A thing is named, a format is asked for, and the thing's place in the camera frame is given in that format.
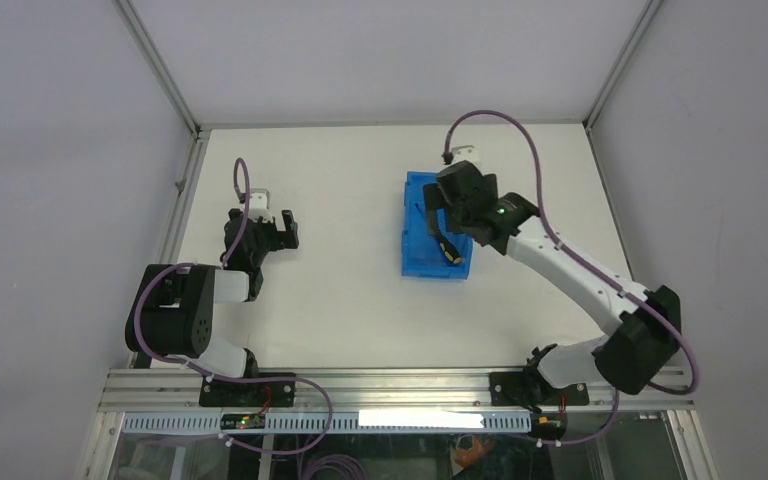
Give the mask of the black yellow screwdriver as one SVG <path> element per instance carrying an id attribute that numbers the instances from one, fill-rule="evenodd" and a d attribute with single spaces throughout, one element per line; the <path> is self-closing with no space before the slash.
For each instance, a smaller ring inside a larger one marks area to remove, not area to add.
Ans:
<path id="1" fill-rule="evenodd" d="M 417 211 L 423 216 L 428 235 L 435 240 L 437 246 L 439 247 L 439 250 L 441 251 L 443 256 L 446 258 L 447 262 L 451 265 L 461 264 L 463 261 L 463 258 L 459 250 L 443 234 L 440 228 L 437 210 L 427 209 L 425 206 L 421 206 L 419 203 L 415 203 L 414 206 L 417 209 Z"/>

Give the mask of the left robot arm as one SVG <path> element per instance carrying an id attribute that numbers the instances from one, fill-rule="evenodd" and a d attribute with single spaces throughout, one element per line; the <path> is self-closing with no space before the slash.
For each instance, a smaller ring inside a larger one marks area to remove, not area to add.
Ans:
<path id="1" fill-rule="evenodd" d="M 234 250 L 223 267 L 148 265 L 126 320 L 127 348 L 189 367 L 209 380 L 258 377 L 255 354 L 213 330 L 213 311 L 218 303 L 255 301 L 264 283 L 267 255 L 299 247 L 293 213 L 283 210 L 281 218 L 283 229 L 267 210 L 245 220 L 242 210 L 231 209 L 224 242 Z"/>

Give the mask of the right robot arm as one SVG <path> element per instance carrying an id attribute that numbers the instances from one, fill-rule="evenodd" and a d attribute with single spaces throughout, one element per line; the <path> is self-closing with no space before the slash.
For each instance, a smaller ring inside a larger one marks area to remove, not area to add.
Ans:
<path id="1" fill-rule="evenodd" d="M 598 380 L 636 395 L 678 351 L 681 311 L 674 291 L 648 289 L 572 251 L 536 205 L 517 193 L 499 194 L 495 175 L 460 161 L 424 185 L 422 194 L 430 232 L 438 232 L 437 218 L 444 216 L 447 231 L 529 267 L 599 327 L 596 338 L 533 350 L 524 368 L 531 400 Z"/>

